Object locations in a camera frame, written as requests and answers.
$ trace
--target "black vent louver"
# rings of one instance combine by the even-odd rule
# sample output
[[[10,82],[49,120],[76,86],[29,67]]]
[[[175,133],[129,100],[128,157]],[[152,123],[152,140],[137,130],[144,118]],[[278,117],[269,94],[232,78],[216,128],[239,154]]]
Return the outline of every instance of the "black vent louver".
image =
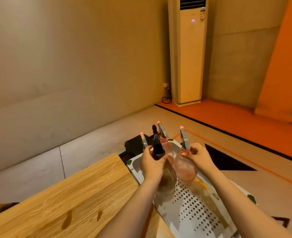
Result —
[[[180,10],[205,7],[206,0],[180,0]]]

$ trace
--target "forearm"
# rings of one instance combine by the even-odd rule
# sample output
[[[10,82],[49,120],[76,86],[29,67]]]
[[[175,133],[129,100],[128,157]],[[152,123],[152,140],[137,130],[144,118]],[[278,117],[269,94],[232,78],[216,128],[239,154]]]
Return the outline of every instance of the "forearm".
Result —
[[[96,238],[140,237],[158,183],[157,181],[145,180]]]
[[[286,228],[263,213],[217,168],[206,172],[242,238],[292,238]]]

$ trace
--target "wood grain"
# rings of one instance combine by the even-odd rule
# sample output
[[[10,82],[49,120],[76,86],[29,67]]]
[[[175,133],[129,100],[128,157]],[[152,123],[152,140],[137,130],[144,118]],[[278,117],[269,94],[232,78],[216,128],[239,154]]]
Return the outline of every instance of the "wood grain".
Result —
[[[0,238],[95,237],[137,187],[113,154],[1,213]],[[145,227],[144,237],[174,237],[154,208]]]

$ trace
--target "perforated tray bottom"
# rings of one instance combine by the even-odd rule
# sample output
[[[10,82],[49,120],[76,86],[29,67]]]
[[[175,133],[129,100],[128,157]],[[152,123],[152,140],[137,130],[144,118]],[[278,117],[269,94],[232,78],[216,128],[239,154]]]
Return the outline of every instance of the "perforated tray bottom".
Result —
[[[235,227],[229,228],[232,221],[215,190],[202,181],[178,179],[170,193],[157,192],[154,203],[176,238],[231,237],[235,232]]]

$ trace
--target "air conditioner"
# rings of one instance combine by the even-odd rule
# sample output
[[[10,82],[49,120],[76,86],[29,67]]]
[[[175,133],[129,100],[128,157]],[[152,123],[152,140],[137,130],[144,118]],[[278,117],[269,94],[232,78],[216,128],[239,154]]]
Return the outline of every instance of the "air conditioner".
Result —
[[[168,0],[172,100],[200,102],[207,30],[207,0]]]

